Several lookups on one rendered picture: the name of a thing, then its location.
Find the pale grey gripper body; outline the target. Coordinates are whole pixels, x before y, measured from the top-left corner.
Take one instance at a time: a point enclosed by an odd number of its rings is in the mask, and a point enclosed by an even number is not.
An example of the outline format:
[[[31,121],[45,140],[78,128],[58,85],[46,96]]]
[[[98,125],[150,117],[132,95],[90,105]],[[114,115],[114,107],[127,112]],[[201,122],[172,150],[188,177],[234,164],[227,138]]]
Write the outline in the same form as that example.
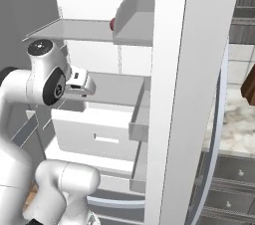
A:
[[[66,82],[65,93],[92,96],[96,92],[96,88],[96,84],[87,70],[72,69],[72,74]]]

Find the white fridge drawer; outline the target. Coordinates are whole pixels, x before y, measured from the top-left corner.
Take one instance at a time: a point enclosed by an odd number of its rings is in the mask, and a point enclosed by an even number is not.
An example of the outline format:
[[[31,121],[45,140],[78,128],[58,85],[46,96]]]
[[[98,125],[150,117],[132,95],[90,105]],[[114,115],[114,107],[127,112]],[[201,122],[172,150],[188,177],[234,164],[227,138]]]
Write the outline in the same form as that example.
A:
[[[138,147],[128,136],[132,114],[133,107],[100,103],[85,103],[82,112],[51,111],[61,150],[126,161],[134,161]]]

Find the grey glass fridge shelf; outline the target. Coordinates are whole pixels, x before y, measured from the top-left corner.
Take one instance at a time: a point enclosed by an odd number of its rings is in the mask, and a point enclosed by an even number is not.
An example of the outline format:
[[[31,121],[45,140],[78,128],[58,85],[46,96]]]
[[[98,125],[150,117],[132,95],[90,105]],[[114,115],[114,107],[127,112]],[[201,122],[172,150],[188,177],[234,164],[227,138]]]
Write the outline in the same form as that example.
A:
[[[27,35],[34,39],[111,42],[113,31],[104,20],[59,19]]]

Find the large grey door bin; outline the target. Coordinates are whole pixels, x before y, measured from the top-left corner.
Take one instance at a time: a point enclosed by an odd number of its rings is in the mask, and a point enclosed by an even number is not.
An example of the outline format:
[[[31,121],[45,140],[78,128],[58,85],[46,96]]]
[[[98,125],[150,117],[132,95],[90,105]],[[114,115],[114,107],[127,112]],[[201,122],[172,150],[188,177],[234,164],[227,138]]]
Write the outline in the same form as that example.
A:
[[[124,0],[114,23],[115,45],[151,47],[155,0]]]

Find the brown wooden block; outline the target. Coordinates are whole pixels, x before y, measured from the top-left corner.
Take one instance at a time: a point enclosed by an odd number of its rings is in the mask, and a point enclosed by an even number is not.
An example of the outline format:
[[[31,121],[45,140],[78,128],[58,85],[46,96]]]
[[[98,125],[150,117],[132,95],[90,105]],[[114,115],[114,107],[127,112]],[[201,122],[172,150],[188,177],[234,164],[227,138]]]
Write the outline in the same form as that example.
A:
[[[241,86],[241,95],[250,106],[255,106],[255,64]]]

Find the grey drawer front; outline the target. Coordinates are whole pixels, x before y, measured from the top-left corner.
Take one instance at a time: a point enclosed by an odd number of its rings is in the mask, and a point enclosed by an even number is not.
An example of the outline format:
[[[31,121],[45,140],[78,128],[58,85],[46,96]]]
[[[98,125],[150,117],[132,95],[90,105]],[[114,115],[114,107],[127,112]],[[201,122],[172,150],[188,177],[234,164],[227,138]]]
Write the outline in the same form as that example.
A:
[[[205,207],[248,214],[255,200],[255,190],[240,187],[211,187]]]
[[[243,176],[238,175],[239,169],[243,170]],[[219,155],[213,181],[255,185],[255,161],[250,158]]]

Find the grey wall cupboards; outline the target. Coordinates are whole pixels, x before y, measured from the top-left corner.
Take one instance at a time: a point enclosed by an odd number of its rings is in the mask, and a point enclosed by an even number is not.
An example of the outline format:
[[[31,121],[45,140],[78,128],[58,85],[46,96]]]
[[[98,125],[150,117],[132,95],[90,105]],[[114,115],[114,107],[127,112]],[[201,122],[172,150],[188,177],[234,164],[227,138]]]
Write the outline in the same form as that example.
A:
[[[230,43],[255,45],[255,0],[236,0]]]

